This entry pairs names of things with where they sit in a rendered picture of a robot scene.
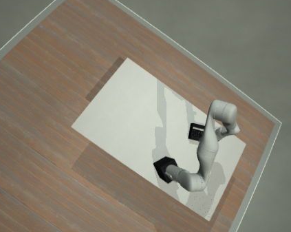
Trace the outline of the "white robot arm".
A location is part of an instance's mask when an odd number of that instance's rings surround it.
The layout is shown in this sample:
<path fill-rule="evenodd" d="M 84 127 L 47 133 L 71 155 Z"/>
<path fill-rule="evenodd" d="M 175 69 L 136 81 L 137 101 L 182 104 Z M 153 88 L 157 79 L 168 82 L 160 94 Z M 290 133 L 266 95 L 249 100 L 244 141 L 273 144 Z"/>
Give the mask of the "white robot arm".
<path fill-rule="evenodd" d="M 219 149 L 217 137 L 224 138 L 240 132 L 236 117 L 237 107 L 235 105 L 214 100 L 209 107 L 205 128 L 197 148 L 197 159 L 200 163 L 198 172 L 190 173 L 180 167 L 169 165 L 166 168 L 165 174 L 170 179 L 175 179 L 174 182 L 178 182 L 187 191 L 195 192 L 205 190 L 213 161 Z M 222 124 L 227 129 L 220 127 L 215 130 L 215 119 L 223 122 Z M 230 126 L 233 120 L 235 120 L 234 125 Z"/>

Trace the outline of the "black lighting desk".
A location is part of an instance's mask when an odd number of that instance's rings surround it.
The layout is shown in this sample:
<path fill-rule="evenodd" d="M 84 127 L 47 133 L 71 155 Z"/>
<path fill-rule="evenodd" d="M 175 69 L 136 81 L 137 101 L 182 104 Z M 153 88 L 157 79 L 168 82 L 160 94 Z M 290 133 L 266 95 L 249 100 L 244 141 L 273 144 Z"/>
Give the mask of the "black lighting desk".
<path fill-rule="evenodd" d="M 189 129 L 189 134 L 188 134 L 188 139 L 192 139 L 192 140 L 200 139 L 202 137 L 204 127 L 205 127 L 204 125 L 191 123 L 190 129 Z"/>

